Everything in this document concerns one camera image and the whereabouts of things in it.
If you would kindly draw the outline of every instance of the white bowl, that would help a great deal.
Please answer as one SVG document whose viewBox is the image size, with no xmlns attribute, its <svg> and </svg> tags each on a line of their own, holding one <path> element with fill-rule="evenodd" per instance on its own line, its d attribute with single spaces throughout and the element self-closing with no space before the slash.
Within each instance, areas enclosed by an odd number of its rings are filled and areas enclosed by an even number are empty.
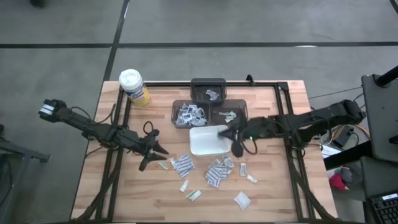
<svg viewBox="0 0 398 224">
<path fill-rule="evenodd" d="M 217 156 L 231 150 L 232 141 L 219 138 L 218 133 L 228 129 L 225 125 L 191 128 L 189 143 L 191 152 L 195 156 Z"/>
</svg>

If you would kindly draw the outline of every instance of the wooden tabletop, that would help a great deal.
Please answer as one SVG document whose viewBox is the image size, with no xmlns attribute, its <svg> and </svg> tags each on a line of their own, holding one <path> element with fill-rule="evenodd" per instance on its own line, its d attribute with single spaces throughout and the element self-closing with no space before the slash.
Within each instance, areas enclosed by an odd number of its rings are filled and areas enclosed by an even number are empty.
<svg viewBox="0 0 398 224">
<path fill-rule="evenodd" d="M 310 111 L 303 81 L 287 81 L 295 114 Z M 104 119 L 116 102 L 119 82 L 105 82 L 99 99 L 96 120 Z M 297 221 L 292 188 L 287 168 L 282 139 L 258 140 L 258 155 L 244 153 L 235 158 L 234 168 L 227 180 L 220 182 L 218 189 L 207 184 L 205 174 L 208 166 L 221 156 L 195 157 L 190 153 L 189 129 L 177 129 L 170 122 L 174 100 L 189 100 L 187 87 L 150 87 L 151 101 L 145 107 L 131 108 L 129 127 L 144 136 L 142 127 L 152 121 L 160 130 L 159 143 L 169 151 L 169 157 L 178 159 L 189 154 L 195 169 L 185 180 L 188 189 L 179 191 L 184 180 L 172 169 L 163 170 L 157 162 L 148 164 L 146 170 L 138 170 L 141 156 L 124 154 L 119 180 L 114 222 L 292 222 Z M 273 87 L 228 87 L 228 99 L 244 99 L 249 117 L 278 114 Z M 284 111 L 287 111 L 284 95 Z M 91 142 L 88 152 L 99 146 Z M 320 203 L 333 216 L 336 208 L 326 176 L 325 165 L 319 147 L 306 148 L 305 166 L 310 188 Z M 84 163 L 76 195 L 72 217 L 78 217 L 98 193 L 103 175 L 106 150 L 91 154 Z M 248 174 L 258 180 L 253 184 L 239 175 L 239 163 L 245 162 Z M 192 190 L 201 190 L 202 195 L 191 202 L 185 198 Z M 243 191 L 251 200 L 247 209 L 241 210 L 233 200 Z M 301 193 L 303 209 L 305 200 Z M 105 203 L 104 214 L 108 210 Z"/>
</svg>

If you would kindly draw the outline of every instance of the disinfecting wipes container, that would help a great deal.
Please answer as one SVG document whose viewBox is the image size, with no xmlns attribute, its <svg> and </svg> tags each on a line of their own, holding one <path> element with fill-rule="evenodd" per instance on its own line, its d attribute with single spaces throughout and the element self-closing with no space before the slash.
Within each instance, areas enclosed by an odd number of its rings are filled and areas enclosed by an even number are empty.
<svg viewBox="0 0 398 224">
<path fill-rule="evenodd" d="M 119 82 L 133 105 L 144 106 L 149 102 L 148 89 L 137 70 L 127 69 L 119 76 Z"/>
</svg>

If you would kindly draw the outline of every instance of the keyboard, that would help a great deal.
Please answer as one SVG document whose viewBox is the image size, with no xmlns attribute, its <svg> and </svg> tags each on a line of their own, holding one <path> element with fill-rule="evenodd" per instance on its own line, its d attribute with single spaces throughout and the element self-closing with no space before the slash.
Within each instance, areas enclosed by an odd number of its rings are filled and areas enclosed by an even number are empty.
<svg viewBox="0 0 398 224">
<path fill-rule="evenodd" d="M 398 223 L 398 192 L 370 198 L 378 224 Z"/>
</svg>

